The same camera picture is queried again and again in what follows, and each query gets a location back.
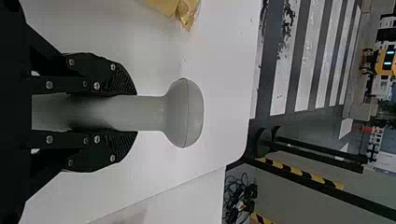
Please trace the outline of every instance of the black cable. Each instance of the black cable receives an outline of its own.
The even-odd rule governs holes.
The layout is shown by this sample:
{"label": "black cable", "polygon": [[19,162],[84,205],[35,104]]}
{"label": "black cable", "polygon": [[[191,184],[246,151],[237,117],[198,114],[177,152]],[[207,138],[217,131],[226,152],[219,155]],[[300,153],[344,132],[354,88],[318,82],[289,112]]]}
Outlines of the black cable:
{"label": "black cable", "polygon": [[233,175],[225,177],[223,195],[223,209],[225,210],[225,214],[222,216],[222,219],[225,219],[226,223],[234,224],[244,213],[244,211],[239,211],[236,205],[239,202],[247,203],[247,201],[250,201],[247,195],[245,195],[248,184],[248,174],[246,173],[242,173],[240,178],[236,178]]}

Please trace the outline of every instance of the white floor stripe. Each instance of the white floor stripe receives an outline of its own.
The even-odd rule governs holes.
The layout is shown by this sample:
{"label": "white floor stripe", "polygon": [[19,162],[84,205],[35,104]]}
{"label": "white floor stripe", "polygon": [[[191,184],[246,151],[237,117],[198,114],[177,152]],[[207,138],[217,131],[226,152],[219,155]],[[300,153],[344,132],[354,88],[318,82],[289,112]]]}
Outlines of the white floor stripe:
{"label": "white floor stripe", "polygon": [[259,33],[257,38],[256,64],[254,68],[253,89],[251,90],[250,118],[256,118],[258,89],[260,85],[260,73],[262,71],[262,48],[264,38],[262,38],[262,22],[260,21]]}
{"label": "white floor stripe", "polygon": [[324,3],[325,1],[311,1],[311,6],[309,8],[295,111],[308,109]]}
{"label": "white floor stripe", "polygon": [[343,64],[344,64],[344,57],[347,49],[347,37],[349,34],[349,28],[350,28],[349,26],[350,26],[350,21],[352,19],[351,17],[352,17],[352,11],[354,5],[355,5],[355,1],[350,1],[350,0],[347,1],[343,33],[341,34],[337,62],[334,71],[334,79],[332,80],[332,93],[330,96],[330,106],[335,105],[337,99],[338,86],[340,85],[341,69],[343,68]]}
{"label": "white floor stripe", "polygon": [[346,99],[347,81],[350,76],[350,69],[352,67],[352,59],[355,55],[356,44],[358,42],[357,34],[358,34],[358,30],[359,30],[360,20],[361,20],[361,9],[359,7],[356,7],[355,22],[353,24],[352,37],[350,39],[349,52],[348,52],[347,59],[346,59],[346,71],[344,74],[343,87],[341,89],[341,94],[340,94],[340,105],[343,105],[344,101]]}
{"label": "white floor stripe", "polygon": [[[346,143],[341,149],[340,149],[340,151],[342,151],[342,152],[347,152],[347,148],[349,147],[349,143]],[[344,158],[342,158],[342,157],[335,157],[335,159],[336,160],[339,160],[339,161],[343,161],[344,160]]]}
{"label": "white floor stripe", "polygon": [[334,50],[334,43],[337,35],[338,22],[340,21],[342,4],[342,0],[333,0],[332,2],[332,14],[330,16],[329,30],[326,37],[326,47],[324,50],[323,62],[320,71],[316,108],[324,107],[326,100],[327,83],[329,82],[330,66],[332,64],[332,52]]}
{"label": "white floor stripe", "polygon": [[345,135],[350,133],[350,131],[352,131],[352,123],[353,119],[343,119],[343,121],[341,121],[341,128],[338,139],[343,138]]}
{"label": "white floor stripe", "polygon": [[[288,98],[290,69],[298,25],[300,0],[290,0],[290,8],[295,13],[295,18],[293,19],[293,25],[290,27],[290,36],[285,36],[284,45],[278,53],[279,59],[276,61],[276,75],[270,111],[271,116],[284,114],[286,111],[286,99]],[[286,15],[284,20],[291,22],[290,17]]]}

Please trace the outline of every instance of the yellow and black hazard tape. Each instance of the yellow and black hazard tape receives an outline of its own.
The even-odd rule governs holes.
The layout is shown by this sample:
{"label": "yellow and black hazard tape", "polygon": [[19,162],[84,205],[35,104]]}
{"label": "yellow and black hazard tape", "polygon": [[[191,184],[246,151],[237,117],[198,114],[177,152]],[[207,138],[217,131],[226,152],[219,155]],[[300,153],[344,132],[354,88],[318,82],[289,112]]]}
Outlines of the yellow and black hazard tape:
{"label": "yellow and black hazard tape", "polygon": [[340,189],[340,190],[344,189],[344,184],[334,182],[332,180],[326,179],[326,178],[318,176],[318,175],[309,174],[306,171],[302,171],[302,170],[300,170],[298,168],[285,165],[285,164],[283,164],[280,161],[272,161],[272,160],[269,160],[269,159],[266,159],[266,158],[260,158],[260,159],[257,159],[257,160],[260,161],[260,162],[263,162],[263,163],[265,163],[267,165],[274,166],[277,169],[282,170],[284,172],[289,172],[289,173],[293,173],[295,175],[299,175],[300,177],[313,180],[315,182],[318,182],[320,184],[326,185],[328,187],[332,187],[332,188],[336,188],[336,189]]}
{"label": "yellow and black hazard tape", "polygon": [[275,224],[275,222],[269,220],[269,219],[266,218],[266,217],[262,217],[262,216],[260,216],[260,215],[257,214],[257,213],[252,213],[252,214],[250,215],[250,218],[253,219],[253,220],[255,220],[255,221],[257,221],[257,222],[260,223],[260,224]]}

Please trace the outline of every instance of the white table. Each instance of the white table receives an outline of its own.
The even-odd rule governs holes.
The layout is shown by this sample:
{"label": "white table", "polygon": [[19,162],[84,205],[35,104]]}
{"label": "white table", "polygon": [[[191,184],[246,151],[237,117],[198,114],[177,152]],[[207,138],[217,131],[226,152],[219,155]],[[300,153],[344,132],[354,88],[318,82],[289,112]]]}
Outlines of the white table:
{"label": "white table", "polygon": [[224,170],[200,176],[90,224],[220,224]]}
{"label": "white table", "polygon": [[122,63],[141,95],[180,77],[204,94],[205,123],[192,147],[139,133],[119,164],[62,173],[26,205],[21,223],[86,223],[219,169],[246,147],[260,0],[204,0],[191,33],[134,0],[22,0],[28,23],[61,52]]}

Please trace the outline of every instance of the screw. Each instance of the screw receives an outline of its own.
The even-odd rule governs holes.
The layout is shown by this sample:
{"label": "screw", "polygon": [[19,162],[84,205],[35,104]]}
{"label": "screw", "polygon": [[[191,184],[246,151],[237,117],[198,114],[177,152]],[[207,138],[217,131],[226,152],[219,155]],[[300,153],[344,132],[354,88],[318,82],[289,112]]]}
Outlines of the screw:
{"label": "screw", "polygon": [[70,65],[70,66],[75,65],[74,59],[69,59],[69,65]]}
{"label": "screw", "polygon": [[93,142],[94,142],[95,144],[100,143],[100,136],[99,136],[99,135],[96,135],[96,136],[93,138]]}
{"label": "screw", "polygon": [[93,88],[96,89],[97,91],[99,91],[100,90],[100,83],[99,82],[93,83]]}
{"label": "screw", "polygon": [[115,156],[115,155],[111,155],[111,156],[110,156],[110,161],[111,161],[111,162],[114,162],[115,160],[116,160],[116,156]]}
{"label": "screw", "polygon": [[47,138],[46,138],[46,143],[47,143],[47,144],[52,144],[52,143],[53,143],[53,137],[52,137],[52,135],[48,135],[48,136],[47,136]]}
{"label": "screw", "polygon": [[87,145],[90,142],[90,139],[84,138],[84,140],[82,140],[82,142],[84,143],[84,145]]}
{"label": "screw", "polygon": [[52,88],[53,88],[53,83],[52,83],[51,81],[47,81],[47,82],[46,82],[46,88],[47,88],[47,90],[52,90]]}

